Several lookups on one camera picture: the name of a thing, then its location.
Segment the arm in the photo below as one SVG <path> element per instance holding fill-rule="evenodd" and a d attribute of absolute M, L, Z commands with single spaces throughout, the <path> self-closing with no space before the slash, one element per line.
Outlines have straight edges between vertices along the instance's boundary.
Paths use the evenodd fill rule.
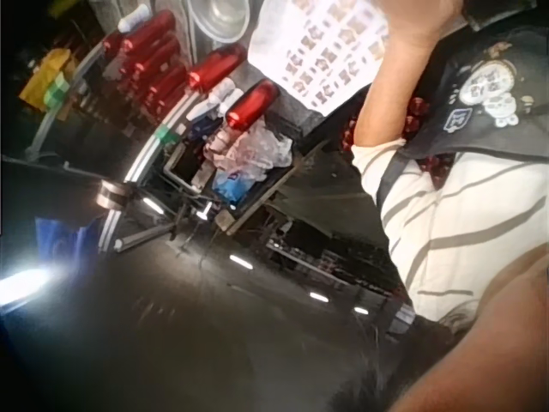
<path fill-rule="evenodd" d="M 389 43 L 355 130 L 355 145 L 375 147 L 402 132 L 407 104 L 445 24 L 462 0 L 381 0 Z"/>

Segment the forearm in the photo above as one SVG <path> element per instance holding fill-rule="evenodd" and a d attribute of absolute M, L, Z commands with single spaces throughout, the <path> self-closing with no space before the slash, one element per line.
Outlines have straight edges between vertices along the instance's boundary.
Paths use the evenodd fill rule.
<path fill-rule="evenodd" d="M 374 147 L 401 134 L 408 102 L 435 44 L 410 45 L 398 37 L 389 38 L 383 63 L 360 111 L 354 144 Z"/>

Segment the green tape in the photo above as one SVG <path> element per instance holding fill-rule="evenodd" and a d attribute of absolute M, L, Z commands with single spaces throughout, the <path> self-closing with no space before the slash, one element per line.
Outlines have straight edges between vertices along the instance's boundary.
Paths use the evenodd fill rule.
<path fill-rule="evenodd" d="M 177 143 L 179 140 L 178 134 L 170 131 L 170 128 L 165 124 L 161 124 L 156 128 L 154 136 L 164 145 L 168 143 Z"/>

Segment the black apron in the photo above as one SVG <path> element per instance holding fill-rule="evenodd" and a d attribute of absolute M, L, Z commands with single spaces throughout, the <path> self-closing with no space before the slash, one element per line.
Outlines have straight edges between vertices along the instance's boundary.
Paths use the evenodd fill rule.
<path fill-rule="evenodd" d="M 385 170 L 380 210 L 410 160 L 472 152 L 549 161 L 549 28 L 518 27 L 466 45 L 447 64 L 432 107 Z"/>

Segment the person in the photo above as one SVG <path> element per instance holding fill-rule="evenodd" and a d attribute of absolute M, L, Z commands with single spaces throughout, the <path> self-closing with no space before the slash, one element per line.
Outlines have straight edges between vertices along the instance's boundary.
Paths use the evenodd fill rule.
<path fill-rule="evenodd" d="M 419 145 L 400 134 L 407 103 L 462 0 L 382 0 L 380 7 L 389 41 L 359 115 L 353 164 L 380 209 L 391 259 L 419 316 L 396 345 L 376 336 L 363 371 L 331 410 L 547 410 L 549 30 L 515 27 L 468 44 L 456 60 L 416 137 L 426 151 L 452 141 L 459 143 L 452 149 L 467 149 L 454 150 L 455 164 L 436 190 L 428 173 L 401 156 Z M 510 48 L 514 54 L 504 56 Z M 524 70 L 530 76 L 522 78 Z M 536 111 L 519 110 L 518 100 L 537 100 Z M 521 144 L 540 156 L 522 156 Z M 517 156 L 505 152 L 511 147 Z M 403 166 L 389 179 L 397 162 Z"/>

